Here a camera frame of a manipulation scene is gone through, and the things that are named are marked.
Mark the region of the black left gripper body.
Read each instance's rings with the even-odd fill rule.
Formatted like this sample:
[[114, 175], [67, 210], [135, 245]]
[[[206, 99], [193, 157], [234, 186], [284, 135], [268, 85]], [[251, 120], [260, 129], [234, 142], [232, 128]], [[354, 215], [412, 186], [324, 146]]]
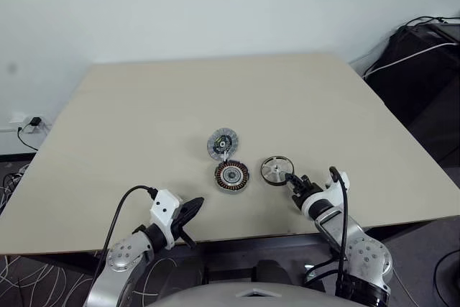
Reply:
[[180, 229], [183, 229], [183, 227], [185, 226], [185, 224], [181, 224], [181, 221], [182, 221], [182, 216], [181, 216], [181, 210], [180, 210], [177, 217], [173, 220], [171, 228], [170, 228], [174, 240], [179, 239], [179, 231]]

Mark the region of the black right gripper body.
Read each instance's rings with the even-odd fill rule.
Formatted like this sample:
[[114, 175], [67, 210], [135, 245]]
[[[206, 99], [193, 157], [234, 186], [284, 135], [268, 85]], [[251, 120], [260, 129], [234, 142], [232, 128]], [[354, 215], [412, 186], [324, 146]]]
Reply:
[[302, 209], [305, 200], [315, 193], [320, 193], [322, 188], [318, 184], [312, 183], [307, 175], [303, 175], [300, 179], [302, 180], [300, 195], [297, 196], [293, 194], [292, 200], [299, 209]]

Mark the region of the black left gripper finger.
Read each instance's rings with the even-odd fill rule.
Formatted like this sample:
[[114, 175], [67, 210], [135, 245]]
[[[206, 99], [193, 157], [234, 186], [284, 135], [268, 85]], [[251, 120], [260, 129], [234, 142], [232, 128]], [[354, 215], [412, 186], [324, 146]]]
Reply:
[[188, 245], [190, 249], [194, 249], [196, 247], [195, 241], [183, 229], [180, 229], [179, 237]]
[[200, 211], [203, 202], [204, 197], [197, 197], [184, 203], [183, 207], [181, 208], [181, 224], [187, 224], [189, 221], [191, 221]]

